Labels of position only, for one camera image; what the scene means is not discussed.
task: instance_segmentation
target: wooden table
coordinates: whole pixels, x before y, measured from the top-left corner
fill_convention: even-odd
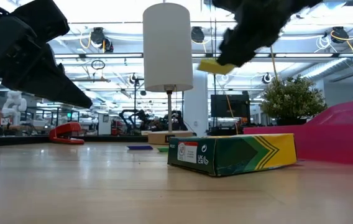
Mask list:
[[[353,166],[214,178],[125,146],[0,147],[0,223],[353,223]]]

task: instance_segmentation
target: white robot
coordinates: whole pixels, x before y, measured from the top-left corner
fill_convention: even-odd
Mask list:
[[[21,124],[21,112],[27,109],[27,102],[26,99],[22,98],[22,93],[20,91],[9,91],[7,93],[7,101],[2,106],[2,117],[12,118],[13,125],[20,125]]]

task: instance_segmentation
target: green and yellow box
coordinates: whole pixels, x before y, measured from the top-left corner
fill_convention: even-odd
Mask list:
[[[293,134],[171,138],[168,164],[214,176],[275,169],[296,163]]]

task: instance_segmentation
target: red stapler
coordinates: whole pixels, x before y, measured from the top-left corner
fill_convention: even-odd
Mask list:
[[[57,126],[50,131],[50,141],[61,144],[84,144],[84,140],[71,138],[73,135],[78,135],[81,131],[81,126],[78,122],[69,122]]]

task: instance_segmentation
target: green plant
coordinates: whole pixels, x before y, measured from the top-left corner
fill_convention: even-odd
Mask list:
[[[261,109],[271,118],[312,118],[327,108],[321,90],[307,78],[274,78],[265,90]]]

